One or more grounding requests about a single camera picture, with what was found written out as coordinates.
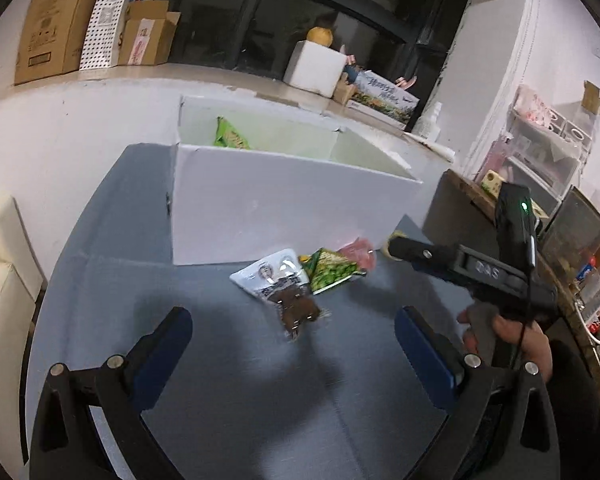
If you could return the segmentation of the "right hand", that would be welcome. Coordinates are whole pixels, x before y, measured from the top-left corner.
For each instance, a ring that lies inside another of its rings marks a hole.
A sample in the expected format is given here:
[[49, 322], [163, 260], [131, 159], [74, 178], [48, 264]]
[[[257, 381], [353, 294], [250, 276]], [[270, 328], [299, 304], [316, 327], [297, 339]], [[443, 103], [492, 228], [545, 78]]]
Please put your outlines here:
[[[457, 322], [467, 325], [463, 334], [463, 344], [469, 353], [483, 356], [484, 345], [476, 335], [472, 322], [469, 319], [469, 309], [457, 315]], [[550, 342], [542, 332], [537, 322], [531, 325], [522, 325], [517, 321], [506, 320], [496, 314], [491, 321], [492, 330], [506, 344], [520, 346], [520, 351], [526, 361], [533, 362], [539, 367], [543, 382], [548, 382], [553, 374], [553, 357]]]

